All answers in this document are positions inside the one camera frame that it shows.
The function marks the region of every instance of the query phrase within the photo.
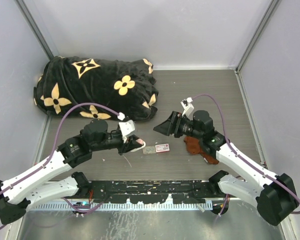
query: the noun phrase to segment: plush blanket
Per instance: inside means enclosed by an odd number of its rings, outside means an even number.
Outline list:
[[[134,121],[151,119],[158,90],[147,59],[133,62],[96,58],[54,57],[34,88],[34,103],[50,116],[63,116],[80,103],[97,103],[122,112]],[[117,119],[102,108],[79,107],[70,116]]]

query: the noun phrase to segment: brown plush toy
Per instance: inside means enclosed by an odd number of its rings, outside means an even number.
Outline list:
[[[202,148],[199,145],[199,140],[191,137],[191,136],[186,136],[183,140],[186,145],[186,150],[188,153],[192,155],[200,154],[202,157],[204,157],[209,164],[218,164],[219,161],[213,158],[212,156],[209,156],[206,154]]]

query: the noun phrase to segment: black blanket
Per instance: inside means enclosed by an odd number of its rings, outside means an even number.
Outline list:
[[[158,90],[153,65],[144,59],[125,62],[96,58],[54,57],[34,88],[34,103],[47,115],[63,116],[80,103],[97,103],[122,112],[134,121],[151,119]],[[75,109],[70,116],[117,119],[93,105]]]

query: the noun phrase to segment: wood grain surface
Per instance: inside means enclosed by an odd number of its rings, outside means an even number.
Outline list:
[[[235,174],[226,165],[210,165],[199,155],[190,155],[186,151],[184,137],[164,136],[153,127],[165,121],[172,111],[182,112],[180,101],[200,93],[213,95],[223,111],[229,139],[246,155],[260,162],[256,143],[249,124],[242,95],[233,70],[161,70],[155,71],[156,88],[159,96],[155,106],[156,116],[147,122],[136,123],[137,136],[148,146],[166,144],[170,152],[143,154],[142,150],[118,155],[116,149],[94,152],[92,159],[74,170],[63,173],[54,180],[61,180],[71,173],[83,172],[89,180],[207,180],[219,170]],[[217,131],[223,132],[220,114],[213,101],[207,97],[195,100],[194,110],[206,110],[210,113]],[[88,124],[88,118],[69,118],[64,122],[58,139],[58,145],[71,138]],[[46,138],[42,158],[50,154],[60,118],[52,119]],[[117,127],[117,122],[108,121],[109,130]]]

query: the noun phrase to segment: floor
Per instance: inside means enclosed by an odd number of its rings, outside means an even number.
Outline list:
[[[233,70],[162,70],[155,71],[156,88],[159,96],[155,106],[156,116],[143,123],[137,123],[137,136],[146,141],[148,146],[166,144],[170,152],[143,154],[142,151],[127,153],[123,157],[117,150],[95,152],[87,161],[73,171],[63,173],[54,180],[61,180],[72,172],[83,172],[89,180],[207,180],[219,170],[235,174],[226,165],[207,164],[199,155],[189,155],[183,137],[167,137],[154,132],[154,126],[165,121],[172,111],[181,111],[180,101],[200,93],[213,95],[219,102],[225,116],[226,128],[230,140],[247,156],[260,162],[256,143],[249,124],[242,95]],[[195,110],[210,113],[217,131],[222,131],[221,118],[215,104],[207,97],[201,97],[193,103]],[[88,124],[91,119],[67,119],[58,139],[60,145],[73,137]],[[42,158],[50,154],[59,118],[52,119]],[[109,121],[109,130],[115,129],[117,123]]]
[[[257,210],[231,200],[222,217],[210,211],[96,211],[76,218],[70,211],[30,211],[17,240],[283,240]]]

